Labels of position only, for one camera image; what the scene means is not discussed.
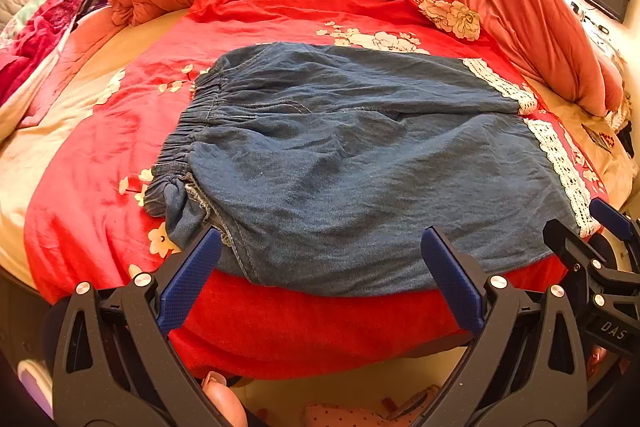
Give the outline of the blue denim lace-trimmed pants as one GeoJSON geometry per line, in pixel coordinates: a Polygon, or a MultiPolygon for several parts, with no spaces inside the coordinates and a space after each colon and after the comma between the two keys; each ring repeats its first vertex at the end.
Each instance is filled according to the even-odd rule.
{"type": "Polygon", "coordinates": [[[532,90],[480,58],[276,42],[198,77],[144,195],[172,243],[213,227],[221,271],[320,296],[420,291],[439,227],[489,273],[544,259],[552,219],[597,230],[532,90]]]}

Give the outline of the red floral blanket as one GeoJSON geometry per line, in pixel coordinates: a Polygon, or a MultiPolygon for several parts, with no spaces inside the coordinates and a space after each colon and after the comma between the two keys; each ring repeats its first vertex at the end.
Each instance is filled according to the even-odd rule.
{"type": "MultiPolygon", "coordinates": [[[[491,35],[473,42],[454,38],[410,0],[196,0],[119,71],[112,93],[78,124],[43,173],[24,233],[29,268],[44,298],[61,300],[85,281],[97,288],[124,285],[181,251],[164,220],[144,208],[153,166],[190,105],[198,77],[228,52],[276,42],[480,58],[533,91],[535,118],[558,132],[591,199],[606,193],[585,150],[491,35]]],[[[544,259],[500,273],[542,289],[563,269],[548,249],[544,259]]],[[[457,330],[434,284],[392,295],[320,296],[250,283],[218,265],[170,338],[195,374],[221,369],[278,379],[396,358],[457,330]]]]}

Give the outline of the beige bed sheet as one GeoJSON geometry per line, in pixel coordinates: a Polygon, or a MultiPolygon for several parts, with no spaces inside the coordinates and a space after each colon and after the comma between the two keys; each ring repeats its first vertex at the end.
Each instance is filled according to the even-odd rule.
{"type": "Polygon", "coordinates": [[[92,114],[116,72],[175,25],[185,10],[142,25],[116,26],[111,9],[85,17],[72,32],[50,78],[65,89],[39,124],[19,127],[1,144],[1,268],[35,286],[24,247],[26,210],[47,165],[77,125],[92,114]]]}

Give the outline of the pink magenta clothes pile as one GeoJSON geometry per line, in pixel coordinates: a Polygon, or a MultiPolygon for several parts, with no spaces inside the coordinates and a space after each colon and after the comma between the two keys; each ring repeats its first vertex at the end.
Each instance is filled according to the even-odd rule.
{"type": "Polygon", "coordinates": [[[85,0],[29,0],[1,31],[1,104],[61,41],[85,0]]]}

